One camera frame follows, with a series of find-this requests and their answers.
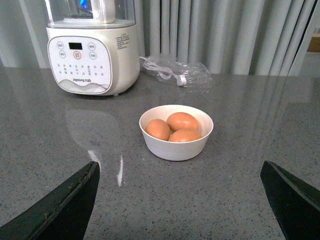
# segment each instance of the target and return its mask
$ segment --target blender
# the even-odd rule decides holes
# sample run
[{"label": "blender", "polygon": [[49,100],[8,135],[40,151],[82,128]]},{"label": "blender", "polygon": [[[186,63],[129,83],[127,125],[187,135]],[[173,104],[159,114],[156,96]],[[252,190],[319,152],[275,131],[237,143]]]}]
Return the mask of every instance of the blender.
[{"label": "blender", "polygon": [[118,95],[140,72],[134,0],[44,0],[56,83],[82,95]]}]

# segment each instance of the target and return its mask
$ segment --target white bowl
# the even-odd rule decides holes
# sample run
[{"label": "white bowl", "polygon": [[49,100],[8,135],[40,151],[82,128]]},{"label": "white bowl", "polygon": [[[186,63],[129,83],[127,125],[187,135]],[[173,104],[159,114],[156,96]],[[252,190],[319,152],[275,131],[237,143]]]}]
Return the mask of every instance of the white bowl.
[{"label": "white bowl", "polygon": [[[176,112],[184,112],[194,116],[199,122],[199,131],[203,137],[189,142],[170,142],[157,139],[146,133],[145,128],[151,120],[162,119],[167,121],[167,118]],[[139,125],[148,149],[159,158],[170,161],[185,161],[197,156],[203,150],[210,133],[214,129],[214,122],[205,112],[184,105],[154,107],[140,117]]]}]

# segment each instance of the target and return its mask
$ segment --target speckled countertop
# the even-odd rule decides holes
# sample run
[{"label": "speckled countertop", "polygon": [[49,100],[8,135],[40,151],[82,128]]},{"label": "speckled countertop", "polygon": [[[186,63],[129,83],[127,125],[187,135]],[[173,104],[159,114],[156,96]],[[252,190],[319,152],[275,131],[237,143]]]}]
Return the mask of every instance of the speckled countertop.
[{"label": "speckled countertop", "polygon": [[[92,159],[101,175],[86,240],[283,240],[263,162],[320,189],[319,78],[214,75],[195,90],[141,73],[119,96],[98,97],[61,90],[50,69],[0,68],[0,83],[0,226]],[[144,143],[140,116],[167,104],[214,121],[191,160],[160,159]]]}]

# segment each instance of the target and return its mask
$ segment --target control panel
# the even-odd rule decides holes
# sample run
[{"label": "control panel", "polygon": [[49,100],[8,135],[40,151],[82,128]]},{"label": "control panel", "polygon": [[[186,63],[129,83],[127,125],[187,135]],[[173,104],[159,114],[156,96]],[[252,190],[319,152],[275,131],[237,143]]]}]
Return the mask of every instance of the control panel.
[{"label": "control panel", "polygon": [[84,36],[54,37],[48,43],[48,55],[58,84],[68,81],[68,85],[80,86],[78,89],[98,84],[104,92],[111,87],[110,54],[100,40]]}]

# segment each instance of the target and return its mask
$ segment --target egg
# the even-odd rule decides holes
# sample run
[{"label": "egg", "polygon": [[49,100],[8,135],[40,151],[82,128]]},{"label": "egg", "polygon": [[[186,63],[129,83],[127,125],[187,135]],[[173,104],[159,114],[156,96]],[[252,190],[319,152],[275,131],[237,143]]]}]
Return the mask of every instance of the egg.
[{"label": "egg", "polygon": [[162,119],[157,118],[149,121],[144,130],[156,139],[168,141],[170,137],[170,128]]},{"label": "egg", "polygon": [[185,143],[201,139],[202,135],[199,131],[192,128],[184,128],[175,131],[169,138],[169,142]]},{"label": "egg", "polygon": [[166,122],[168,123],[172,131],[178,131],[180,129],[199,129],[199,123],[197,119],[186,112],[175,112],[171,114]]}]

